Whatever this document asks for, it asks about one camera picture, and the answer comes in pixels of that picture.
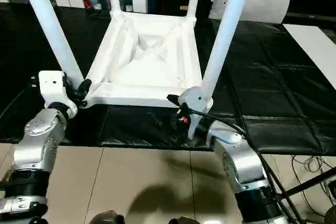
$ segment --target black ribbed joint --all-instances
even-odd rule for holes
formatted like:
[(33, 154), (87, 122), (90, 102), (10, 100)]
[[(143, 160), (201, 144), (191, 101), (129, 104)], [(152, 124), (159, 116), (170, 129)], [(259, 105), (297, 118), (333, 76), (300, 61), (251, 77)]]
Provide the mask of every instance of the black ribbed joint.
[(236, 200), (244, 222), (272, 219), (281, 216), (270, 187), (236, 193)]
[(47, 194), (50, 173), (43, 170), (15, 170), (6, 187), (5, 197)]

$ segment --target white plastic frame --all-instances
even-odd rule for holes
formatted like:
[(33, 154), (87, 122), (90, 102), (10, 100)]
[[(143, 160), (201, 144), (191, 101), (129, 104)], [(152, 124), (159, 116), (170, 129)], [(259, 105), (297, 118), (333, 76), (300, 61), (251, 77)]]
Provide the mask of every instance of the white plastic frame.
[[(81, 72), (71, 50), (68, 51), (68, 43), (56, 15), (51, 15), (49, 20), (44, 18), (43, 11), (46, 9), (50, 11), (48, 6), (50, 2), (30, 1), (62, 70), (76, 88), (82, 81)], [(180, 95), (193, 86), (201, 86), (202, 93), (210, 104), (245, 0), (228, 0), (203, 80), (193, 29), (196, 22), (197, 2), (198, 0), (189, 1), (186, 17), (172, 17), (124, 13), (120, 11), (119, 0), (111, 0), (112, 20), (87, 75), (87, 79), (92, 81), (90, 91), (85, 98), (87, 107), (98, 103), (171, 107), (174, 105), (166, 100), (168, 94)], [(159, 42), (152, 43), (154, 40), (152, 38), (155, 40), (159, 38)], [(64, 50), (57, 51), (58, 47), (66, 48), (66, 54)], [(134, 51), (139, 50), (144, 56), (140, 54), (137, 58)], [(152, 60), (157, 57), (164, 63), (155, 65), (155, 60), (148, 61), (148, 64), (144, 61), (139, 67), (146, 71), (134, 72), (140, 68), (131, 69), (134, 70), (133, 72), (124, 71), (124, 67), (134, 63), (134, 60), (149, 58)], [(178, 77), (171, 78), (173, 81), (169, 78), (165, 79), (165, 74), (171, 76), (169, 71), (166, 71), (166, 66), (169, 64), (170, 68), (167, 69), (172, 72), (172, 75)], [(144, 79), (155, 85), (137, 83), (138, 79), (141, 80), (143, 75), (148, 74), (146, 69), (148, 67), (153, 68), (149, 71), (159, 68), (158, 76)], [(119, 71), (124, 71), (126, 74), (119, 78)]]

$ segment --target black pipe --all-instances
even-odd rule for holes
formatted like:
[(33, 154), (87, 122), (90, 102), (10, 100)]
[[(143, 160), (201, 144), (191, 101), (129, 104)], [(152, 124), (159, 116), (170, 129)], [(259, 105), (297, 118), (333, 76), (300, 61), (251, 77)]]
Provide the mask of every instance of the black pipe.
[(301, 185), (298, 185), (296, 187), (293, 187), (292, 189), (289, 189), (288, 191), (283, 192), (282, 194), (280, 194), (280, 198), (284, 199), (286, 197), (290, 197), (292, 195), (298, 194), (314, 185), (317, 185), (321, 182), (323, 182), (324, 180), (335, 176), (336, 175), (336, 167), (322, 173), (321, 175), (316, 176), (315, 178), (312, 178), (304, 183), (302, 183)]

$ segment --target table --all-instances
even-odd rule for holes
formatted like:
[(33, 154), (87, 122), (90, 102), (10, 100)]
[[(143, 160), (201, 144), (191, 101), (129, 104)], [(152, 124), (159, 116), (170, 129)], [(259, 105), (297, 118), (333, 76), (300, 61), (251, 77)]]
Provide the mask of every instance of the table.
[[(109, 19), (103, 15), (92, 17), (76, 8), (60, 7), (56, 12), (86, 75)], [(209, 19), (196, 23), (202, 73), (218, 25), (218, 21)], [(59, 67), (28, 6), (1, 4), (0, 31), (5, 35), (0, 41), (0, 74), (4, 83), (0, 142), (17, 143), (25, 123), (43, 106), (38, 90), (27, 87), (30, 77), (39, 70)], [(306, 39), (305, 47), (303, 37), (308, 34), (310, 40)], [(323, 45), (321, 52), (327, 60), (316, 59), (320, 53), (308, 47), (312, 41)], [(316, 28), (240, 22), (213, 96), (211, 113), (247, 130), (263, 153), (335, 155), (336, 79), (328, 63), (335, 48), (326, 41)], [(204, 143), (191, 146), (167, 126), (175, 111), (97, 105), (80, 111), (70, 121), (63, 144), (207, 150)]]

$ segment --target black cable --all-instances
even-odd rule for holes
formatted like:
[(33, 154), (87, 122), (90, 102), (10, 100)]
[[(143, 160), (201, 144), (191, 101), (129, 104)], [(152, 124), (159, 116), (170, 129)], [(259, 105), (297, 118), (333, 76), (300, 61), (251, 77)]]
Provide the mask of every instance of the black cable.
[[(294, 173), (294, 175), (295, 175), (295, 178), (296, 178), (297, 182), (299, 183), (299, 185), (301, 185), (301, 181), (300, 181), (300, 179), (299, 179), (299, 177), (298, 177), (298, 175), (297, 175), (297, 173), (296, 173), (296, 171), (295, 171), (295, 168), (294, 168), (295, 157), (296, 157), (296, 155), (294, 155), (294, 156), (292, 157), (292, 161), (291, 161), (292, 170), (293, 170), (293, 173)], [(306, 198), (306, 195), (305, 195), (305, 191), (302, 191), (302, 195), (303, 195), (303, 199), (305, 200), (305, 202), (306, 202), (307, 206), (309, 207), (309, 209), (310, 209), (312, 212), (314, 212), (316, 215), (321, 216), (321, 217), (324, 217), (323, 214), (317, 212), (317, 211), (316, 211), (316, 210), (309, 204), (309, 202), (308, 202), (308, 200), (307, 200), (307, 198)]]
[[(310, 173), (316, 173), (316, 172), (320, 172), (321, 174), (324, 173), (323, 171), (323, 164), (327, 165), (329, 168), (333, 168), (331, 165), (329, 165), (322, 157), (320, 156), (310, 156), (309, 158), (307, 158), (305, 161), (299, 161), (295, 158), (295, 156), (292, 157), (293, 160), (299, 164), (302, 164), (304, 169)], [(311, 165), (313, 163), (313, 161), (316, 159), (317, 163), (318, 163), (318, 168), (317, 169), (312, 169)], [(322, 189), (322, 191), (324, 192), (324, 194), (328, 197), (330, 203), (332, 205), (335, 205), (335, 202), (333, 200), (333, 198), (330, 195), (328, 186), (327, 186), (327, 182), (324, 180), (323, 182), (320, 183), (320, 187)]]
[(284, 187), (282, 186), (280, 180), (278, 179), (277, 175), (275, 175), (274, 171), (271, 169), (271, 167), (269, 166), (269, 164), (265, 161), (265, 159), (263, 158), (264, 162), (265, 162), (265, 166), (266, 169), (265, 171), (269, 171), (270, 175), (269, 178), (270, 179), (274, 179), (275, 183), (278, 185), (280, 191), (283, 193), (286, 201), (288, 202), (289, 207), (292, 209), (293, 214), (295, 215), (295, 217), (297, 218), (297, 220), (299, 221), (300, 224), (305, 224), (305, 221), (301, 218), (300, 213), (298, 211), (298, 209), (296, 208), (296, 206), (294, 205), (293, 201), (288, 197), (288, 195), (286, 194), (286, 190), (284, 189)]
[[(264, 165), (264, 167), (265, 167), (266, 174), (269, 174), (270, 167), (267, 166), (267, 165)], [(269, 179), (269, 185), (271, 186), (271, 189), (272, 189), (273, 193), (276, 194), (276, 189), (275, 189), (273, 179), (272, 179), (272, 177), (269, 177), (269, 178), (270, 178)], [(290, 214), (290, 212), (288, 211), (287, 207), (283, 204), (283, 202), (280, 200), (280, 201), (278, 201), (278, 204), (279, 204), (280, 208), (282, 209), (282, 211), (284, 212), (284, 214), (287, 216), (287, 219), (290, 221), (290, 223), (295, 224), (296, 223), (295, 218)]]
[(217, 117), (217, 116), (210, 115), (210, 114), (203, 113), (203, 112), (196, 111), (196, 110), (192, 110), (192, 109), (189, 109), (189, 113), (190, 113), (190, 114), (201, 115), (201, 116), (204, 116), (205, 118), (211, 118), (211, 119), (220, 121), (220, 122), (222, 122), (222, 123), (225, 123), (225, 124), (227, 124), (228, 126), (234, 128), (240, 135), (242, 135), (243, 137), (246, 138), (246, 140), (248, 140), (248, 136), (246, 135), (245, 131), (244, 131), (242, 128), (240, 128), (239, 126), (237, 126), (236, 124), (225, 122), (223, 119), (221, 119), (221, 118), (219, 118), (219, 117)]

